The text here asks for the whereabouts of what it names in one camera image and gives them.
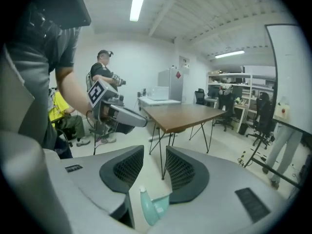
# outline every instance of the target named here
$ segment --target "gray pants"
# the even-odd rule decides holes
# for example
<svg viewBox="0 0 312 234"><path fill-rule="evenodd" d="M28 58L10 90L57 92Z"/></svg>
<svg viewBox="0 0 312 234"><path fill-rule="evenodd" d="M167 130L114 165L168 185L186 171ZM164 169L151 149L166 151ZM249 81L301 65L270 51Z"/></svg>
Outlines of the gray pants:
<svg viewBox="0 0 312 234"><path fill-rule="evenodd" d="M79 115L75 116L65 116L60 123L60 129L63 130L65 128L75 128L76 137L82 138L85 136L82 118Z"/></svg>
<svg viewBox="0 0 312 234"><path fill-rule="evenodd" d="M279 164L278 169L276 170L279 174L283 174L293 160L294 153L300 143L301 137L301 132L287 126L282 126L280 131L278 132L278 136L275 140L273 149L267 160L267 165L271 168L273 167L279 152L282 150L283 146L287 142L282 161ZM278 183L280 182L280 180L281 178L277 175L273 175L273 177L271 178L271 181L276 181Z"/></svg>

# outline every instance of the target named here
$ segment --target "pants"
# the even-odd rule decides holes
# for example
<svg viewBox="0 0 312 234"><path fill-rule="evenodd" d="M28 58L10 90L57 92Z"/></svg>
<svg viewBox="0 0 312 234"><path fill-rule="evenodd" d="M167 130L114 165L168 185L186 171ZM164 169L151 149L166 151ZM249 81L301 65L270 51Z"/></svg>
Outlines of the pants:
<svg viewBox="0 0 312 234"><path fill-rule="evenodd" d="M60 159L72 158L72 152L68 143L59 136L55 142L54 151L57 152Z"/></svg>
<svg viewBox="0 0 312 234"><path fill-rule="evenodd" d="M279 174L283 174L293 160L294 153L300 143L301 137L301 132L287 126L282 126L278 132L278 136L275 140L273 149L267 160L267 165L271 168L273 167L279 152L282 150L283 146L287 142L282 161L279 164L278 169L276 170ZM271 181L276 181L278 183L280 182L280 180L281 178L277 175L273 175L273 177L271 178Z"/></svg>
<svg viewBox="0 0 312 234"><path fill-rule="evenodd" d="M82 138L85 136L82 118L79 115L66 116L64 119L62 119L59 127L61 130L74 127L77 138Z"/></svg>

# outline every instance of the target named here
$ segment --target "wooden table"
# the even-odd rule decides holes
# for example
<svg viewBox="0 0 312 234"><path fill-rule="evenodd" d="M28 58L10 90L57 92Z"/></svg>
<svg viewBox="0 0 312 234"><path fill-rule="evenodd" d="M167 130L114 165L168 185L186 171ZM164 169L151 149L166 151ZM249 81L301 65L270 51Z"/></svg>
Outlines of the wooden table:
<svg viewBox="0 0 312 234"><path fill-rule="evenodd" d="M151 154L151 152L159 143L162 179L164 179L165 174L163 173L163 169L162 169L160 141L164 137L164 135L170 134L169 144L168 144L170 146L171 134L174 134L174 139L172 142L172 145L173 145L175 141L176 133L182 132L185 129L194 127L196 125L200 125L200 129L202 129L203 134L204 134L207 153L208 153L209 148L210 148L210 143L211 143L211 135L213 132L213 127L211 128L210 142L209 142L209 147L208 147L203 124L225 113L225 111L222 111L219 109L214 109L214 108L197 105L197 104L176 104L176 105L165 105L165 106L158 106L158 107L145 107L143 108L143 110L155 122L153 136L152 136L152 143L153 143L156 125L159 127L159 132L158 132L159 141L156 143L156 145L153 148L152 148L152 143L151 143L149 154ZM191 132L190 140L197 133L196 132L192 136L192 132Z"/></svg>

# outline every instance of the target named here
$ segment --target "ceiling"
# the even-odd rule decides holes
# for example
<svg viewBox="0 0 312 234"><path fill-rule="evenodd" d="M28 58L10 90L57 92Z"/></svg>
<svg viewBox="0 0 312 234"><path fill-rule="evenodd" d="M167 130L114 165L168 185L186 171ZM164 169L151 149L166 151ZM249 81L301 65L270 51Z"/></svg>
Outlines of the ceiling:
<svg viewBox="0 0 312 234"><path fill-rule="evenodd" d="M294 22L279 0L144 0L138 22L129 21L132 0L84 1L95 34L179 39L212 61L234 50L267 53L271 46L264 25Z"/></svg>

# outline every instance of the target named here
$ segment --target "brown tabletop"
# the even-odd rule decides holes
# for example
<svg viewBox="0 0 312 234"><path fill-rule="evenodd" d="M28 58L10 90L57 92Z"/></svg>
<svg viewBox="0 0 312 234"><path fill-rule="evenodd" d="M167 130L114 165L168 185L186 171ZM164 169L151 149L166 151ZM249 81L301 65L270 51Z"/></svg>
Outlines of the brown tabletop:
<svg viewBox="0 0 312 234"><path fill-rule="evenodd" d="M165 133L185 130L212 120L225 111L197 104L174 104L144 107L143 110Z"/></svg>

